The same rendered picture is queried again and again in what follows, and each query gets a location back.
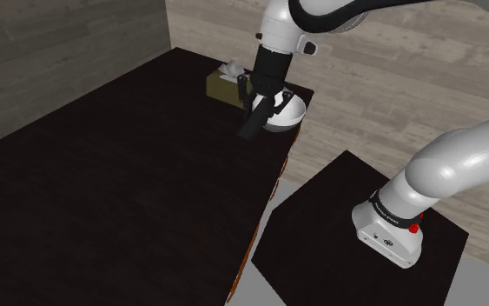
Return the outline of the black oblong block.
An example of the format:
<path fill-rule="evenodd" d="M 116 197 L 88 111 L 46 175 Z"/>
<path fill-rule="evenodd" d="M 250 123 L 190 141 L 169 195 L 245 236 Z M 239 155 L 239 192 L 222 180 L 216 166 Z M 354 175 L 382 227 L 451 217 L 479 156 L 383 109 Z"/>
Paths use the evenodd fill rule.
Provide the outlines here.
<path fill-rule="evenodd" d="M 248 116 L 238 132 L 244 139 L 253 139 L 267 123 L 274 112 L 274 97 L 257 94 L 249 104 Z"/>

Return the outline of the white bowl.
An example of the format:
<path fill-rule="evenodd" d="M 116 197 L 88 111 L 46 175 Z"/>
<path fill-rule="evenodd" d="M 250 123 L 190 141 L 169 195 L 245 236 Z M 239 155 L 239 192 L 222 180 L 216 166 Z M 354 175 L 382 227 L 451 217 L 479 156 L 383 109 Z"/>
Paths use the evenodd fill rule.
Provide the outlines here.
<path fill-rule="evenodd" d="M 291 130 L 301 122 L 306 111 L 305 102 L 294 93 L 293 98 L 280 115 L 271 116 L 263 129 L 275 133 Z"/>

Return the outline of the olive tissue box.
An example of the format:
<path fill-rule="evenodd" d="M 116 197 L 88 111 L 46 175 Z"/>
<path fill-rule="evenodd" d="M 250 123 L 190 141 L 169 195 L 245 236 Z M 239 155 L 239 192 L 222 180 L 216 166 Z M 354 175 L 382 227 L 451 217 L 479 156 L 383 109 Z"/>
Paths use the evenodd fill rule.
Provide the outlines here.
<path fill-rule="evenodd" d="M 236 61 L 223 63 L 206 78 L 207 96 L 244 110 L 243 102 L 239 98 L 237 77 L 240 75 L 249 77 L 249 73 Z"/>

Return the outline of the dark robot stand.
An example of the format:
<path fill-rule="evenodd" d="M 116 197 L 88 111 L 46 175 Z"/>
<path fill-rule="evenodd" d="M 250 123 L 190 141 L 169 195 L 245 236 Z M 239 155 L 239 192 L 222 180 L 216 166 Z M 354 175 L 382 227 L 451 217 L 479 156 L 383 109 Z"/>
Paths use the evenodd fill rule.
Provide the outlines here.
<path fill-rule="evenodd" d="M 286 306 L 444 306 L 468 234 L 428 209 L 418 262 L 398 267 L 351 217 L 387 181 L 344 151 L 272 211 L 252 262 Z"/>

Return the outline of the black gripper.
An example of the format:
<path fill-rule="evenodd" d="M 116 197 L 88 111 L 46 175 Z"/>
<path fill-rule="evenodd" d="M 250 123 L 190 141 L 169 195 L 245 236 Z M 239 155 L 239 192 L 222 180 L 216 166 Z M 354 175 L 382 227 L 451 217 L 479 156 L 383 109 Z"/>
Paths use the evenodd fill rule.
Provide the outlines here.
<path fill-rule="evenodd" d="M 285 78 L 293 59 L 293 54 L 282 54 L 259 45 L 254 68 L 250 75 L 250 82 L 256 94 L 269 99 L 273 106 L 270 116 L 280 115 L 294 96 L 290 90 L 283 90 Z M 237 77 L 238 99 L 247 103 L 250 98 L 248 92 L 248 75 L 240 74 Z"/>

